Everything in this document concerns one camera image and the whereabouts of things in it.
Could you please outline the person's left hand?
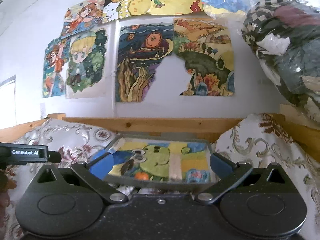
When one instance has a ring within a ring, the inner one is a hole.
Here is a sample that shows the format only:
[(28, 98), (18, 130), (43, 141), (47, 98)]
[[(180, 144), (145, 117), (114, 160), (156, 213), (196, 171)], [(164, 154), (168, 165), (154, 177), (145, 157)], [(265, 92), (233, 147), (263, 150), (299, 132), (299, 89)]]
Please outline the person's left hand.
[(10, 204), (10, 197), (8, 191), (15, 189), (16, 183), (14, 180), (9, 179), (3, 171), (0, 172), (0, 175), (1, 207), (6, 208)]

